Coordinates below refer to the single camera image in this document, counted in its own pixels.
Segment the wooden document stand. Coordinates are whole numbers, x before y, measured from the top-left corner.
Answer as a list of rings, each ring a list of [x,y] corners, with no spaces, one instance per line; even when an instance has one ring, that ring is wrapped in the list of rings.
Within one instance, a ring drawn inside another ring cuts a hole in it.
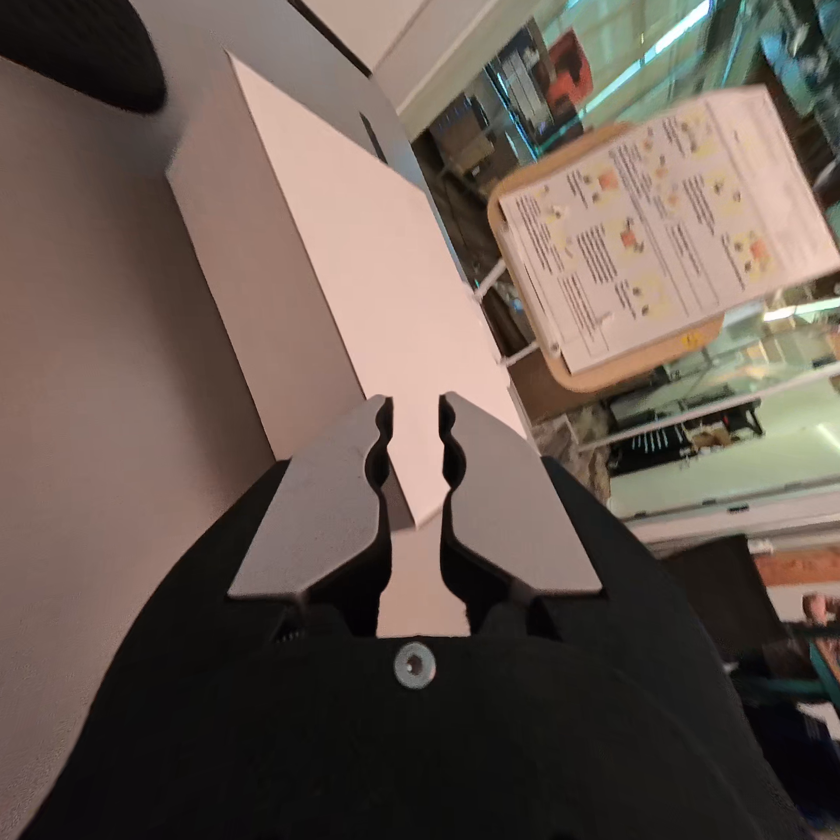
[[[531,341],[526,348],[513,355],[500,357],[500,366],[508,372],[512,372],[520,361],[537,354],[542,359],[542,366],[546,368],[552,381],[557,382],[560,387],[575,393],[592,394],[638,377],[688,352],[703,350],[718,337],[724,322],[722,314],[694,322],[690,327],[657,342],[626,352],[587,371],[573,374],[563,360],[549,356],[541,328],[537,325],[536,317],[524,299],[520,282],[522,269],[519,267],[519,257],[508,242],[509,226],[501,211],[501,198],[535,182],[545,180],[565,167],[571,167],[593,150],[616,142],[633,128],[634,125],[631,122],[615,122],[598,129],[587,130],[578,139],[549,153],[541,160],[510,173],[499,182],[490,195],[487,218],[490,231],[499,248],[500,257],[489,274],[479,283],[473,298],[477,303],[482,302],[489,289],[496,285],[501,274],[506,271],[522,299],[524,311],[534,332],[534,341]]]

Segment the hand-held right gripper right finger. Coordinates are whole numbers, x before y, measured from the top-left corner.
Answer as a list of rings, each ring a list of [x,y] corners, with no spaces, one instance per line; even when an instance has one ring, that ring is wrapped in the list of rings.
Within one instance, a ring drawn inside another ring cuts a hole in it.
[[[477,634],[499,604],[599,596],[603,583],[538,451],[456,392],[438,401],[448,484],[440,542],[444,584]]]

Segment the printed instruction sheet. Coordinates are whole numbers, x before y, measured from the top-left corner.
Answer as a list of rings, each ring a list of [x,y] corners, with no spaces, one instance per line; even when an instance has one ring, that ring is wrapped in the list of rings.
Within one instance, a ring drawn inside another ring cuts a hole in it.
[[[682,101],[500,208],[548,354],[573,374],[838,271],[764,85]]]

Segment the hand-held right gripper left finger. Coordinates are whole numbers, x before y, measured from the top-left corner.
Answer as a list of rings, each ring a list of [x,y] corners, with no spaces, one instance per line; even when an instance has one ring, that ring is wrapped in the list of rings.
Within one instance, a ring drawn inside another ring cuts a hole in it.
[[[302,614],[339,612],[352,635],[374,636],[392,576],[383,487],[393,400],[375,395],[287,463],[232,580],[234,601],[275,601]]]

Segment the orange and black case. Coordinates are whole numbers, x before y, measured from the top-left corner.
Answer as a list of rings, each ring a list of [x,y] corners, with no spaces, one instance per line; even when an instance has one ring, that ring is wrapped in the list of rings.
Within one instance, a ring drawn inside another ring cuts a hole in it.
[[[572,28],[549,47],[549,60],[555,73],[545,94],[549,107],[555,109],[564,100],[580,106],[592,94],[594,86],[589,60]]]

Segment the white cardboard box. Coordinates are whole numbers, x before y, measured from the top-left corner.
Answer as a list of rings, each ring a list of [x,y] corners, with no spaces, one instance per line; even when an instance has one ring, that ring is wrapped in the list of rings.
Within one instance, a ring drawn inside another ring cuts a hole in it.
[[[397,520],[422,527],[440,395],[527,438],[426,194],[225,49],[167,179],[277,459],[389,396]]]

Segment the black rack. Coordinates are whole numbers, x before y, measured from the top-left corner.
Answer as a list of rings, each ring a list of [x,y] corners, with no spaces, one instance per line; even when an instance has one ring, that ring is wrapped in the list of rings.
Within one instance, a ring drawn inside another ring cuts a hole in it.
[[[666,464],[692,459],[711,450],[725,448],[743,439],[761,438],[764,434],[758,418],[762,399],[751,395],[733,406],[705,411],[692,418],[682,416],[712,404],[733,398],[729,384],[714,386],[704,392],[686,395],[655,405],[655,393],[634,392],[605,402],[610,415],[612,434],[666,421],[662,427],[611,443],[606,457],[607,474],[623,477]]]

